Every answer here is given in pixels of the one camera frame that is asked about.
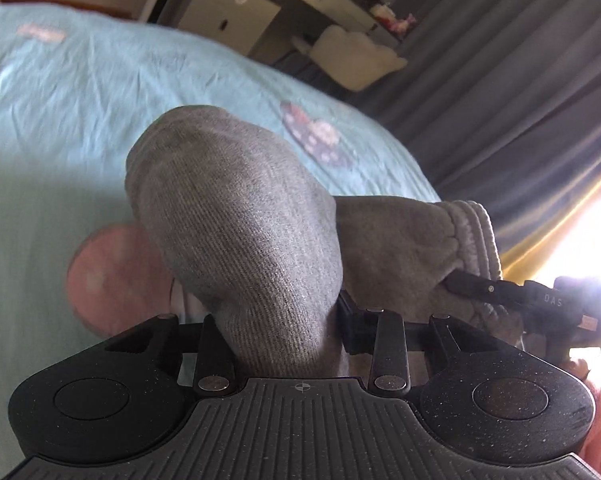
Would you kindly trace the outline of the grey knit pants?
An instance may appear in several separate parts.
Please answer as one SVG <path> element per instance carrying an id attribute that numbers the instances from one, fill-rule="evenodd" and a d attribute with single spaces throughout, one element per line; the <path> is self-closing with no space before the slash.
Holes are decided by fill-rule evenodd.
<path id="1" fill-rule="evenodd" d="M 450 314 L 519 346 L 521 318 L 444 287 L 457 269 L 501 275 L 474 202 L 333 196 L 291 145 L 215 106 L 156 119 L 126 162 L 134 215 L 174 278 L 214 315 L 246 374 L 365 377 L 348 356 L 337 296 L 408 322 Z"/>

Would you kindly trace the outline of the dark grey curtain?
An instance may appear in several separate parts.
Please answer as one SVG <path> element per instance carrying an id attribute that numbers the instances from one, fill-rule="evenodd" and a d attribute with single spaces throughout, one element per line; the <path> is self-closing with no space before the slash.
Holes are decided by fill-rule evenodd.
<path id="1" fill-rule="evenodd" d="M 351 104 L 509 250 L 601 176 L 601 0 L 397 0 L 408 64 Z"/>

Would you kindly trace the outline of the light blue patterned bedsheet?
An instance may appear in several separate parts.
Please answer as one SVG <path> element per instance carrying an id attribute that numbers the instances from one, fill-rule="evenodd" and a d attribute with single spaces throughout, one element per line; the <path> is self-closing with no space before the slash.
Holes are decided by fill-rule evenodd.
<path id="1" fill-rule="evenodd" d="M 13 390 L 93 344 L 67 302 L 66 270 L 88 235 L 130 219 L 134 142 L 167 110 L 196 104 L 286 136 L 286 102 L 340 133 L 345 166 L 303 157 L 331 193 L 436 200 L 377 122 L 220 44 L 65 6 L 0 4 L 0 478 L 23 458 Z"/>

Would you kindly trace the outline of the cream fluffy chair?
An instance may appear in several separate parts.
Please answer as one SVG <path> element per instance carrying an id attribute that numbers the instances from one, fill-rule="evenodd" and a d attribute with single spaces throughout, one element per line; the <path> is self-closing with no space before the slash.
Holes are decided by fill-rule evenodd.
<path id="1" fill-rule="evenodd" d="M 365 90 L 408 65 L 389 47 L 374 44 L 367 35 L 348 32 L 337 25 L 327 27 L 313 44 L 301 37 L 293 37 L 292 44 L 337 84 L 354 92 Z"/>

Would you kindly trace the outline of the white drawer cabinet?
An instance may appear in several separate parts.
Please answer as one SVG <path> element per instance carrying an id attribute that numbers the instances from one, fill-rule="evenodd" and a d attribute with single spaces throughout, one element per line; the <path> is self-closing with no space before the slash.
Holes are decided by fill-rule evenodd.
<path id="1" fill-rule="evenodd" d="M 189 0 L 176 27 L 249 56 L 279 12 L 270 0 Z"/>

